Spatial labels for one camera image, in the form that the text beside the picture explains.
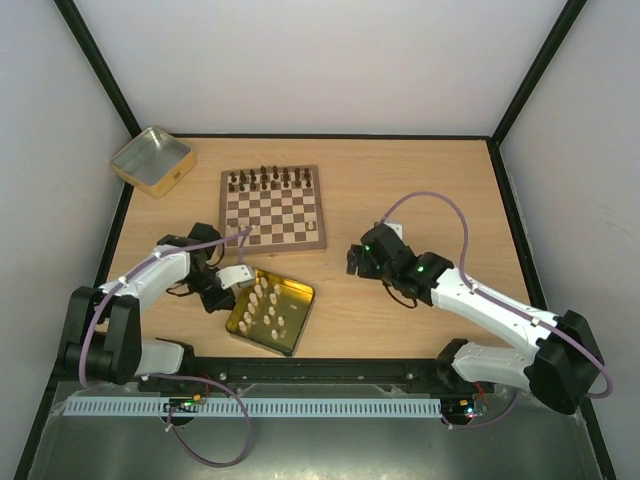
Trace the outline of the gold tin with white pieces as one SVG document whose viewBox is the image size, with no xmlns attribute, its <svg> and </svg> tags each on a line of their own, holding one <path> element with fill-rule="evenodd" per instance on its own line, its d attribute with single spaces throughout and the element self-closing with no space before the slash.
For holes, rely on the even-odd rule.
<svg viewBox="0 0 640 480">
<path fill-rule="evenodd" d="M 298 280 L 257 269 L 236 298 L 226 324 L 234 338 L 291 357 L 306 328 L 315 289 Z"/>
</svg>

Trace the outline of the wooden chess board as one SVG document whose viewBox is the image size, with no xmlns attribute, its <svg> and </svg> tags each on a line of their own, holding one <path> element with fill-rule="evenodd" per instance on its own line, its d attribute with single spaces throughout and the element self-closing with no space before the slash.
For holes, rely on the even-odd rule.
<svg viewBox="0 0 640 480">
<path fill-rule="evenodd" d="M 315 165 L 261 166 L 221 173 L 219 231 L 246 228 L 246 254 L 323 250 L 327 246 Z"/>
</svg>

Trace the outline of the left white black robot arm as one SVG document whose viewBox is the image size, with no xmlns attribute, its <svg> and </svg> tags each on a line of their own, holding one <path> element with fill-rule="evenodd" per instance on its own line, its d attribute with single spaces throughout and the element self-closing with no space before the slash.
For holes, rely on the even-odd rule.
<svg viewBox="0 0 640 480">
<path fill-rule="evenodd" d="M 173 374 L 185 347 L 179 342 L 145 343 L 142 312 L 174 286 L 197 295 L 207 313 L 231 311 L 235 295 L 221 279 L 222 270 L 208 261 L 217 249 L 245 240 L 247 228 L 223 238 L 211 225 L 195 223 L 187 236 L 168 234 L 151 253 L 117 279 L 98 287 L 81 286 L 67 307 L 57 363 L 75 372 L 85 388 L 97 382 L 125 384 L 136 376 Z"/>
</svg>

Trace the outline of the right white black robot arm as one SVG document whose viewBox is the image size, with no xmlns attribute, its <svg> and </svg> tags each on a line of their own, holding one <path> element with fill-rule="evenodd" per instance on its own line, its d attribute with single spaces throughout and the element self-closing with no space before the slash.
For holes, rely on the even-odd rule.
<svg viewBox="0 0 640 480">
<path fill-rule="evenodd" d="M 603 366 L 581 314 L 536 309 L 474 283 L 440 255 L 416 255 L 387 224 L 374 226 L 350 247 L 346 271 L 381 281 L 413 305 L 424 303 L 462 316 L 507 342 L 505 348 L 463 339 L 451 342 L 436 367 L 437 382 L 447 391 L 458 391 L 468 382 L 503 384 L 532 394 L 557 413 L 572 415 Z"/>
</svg>

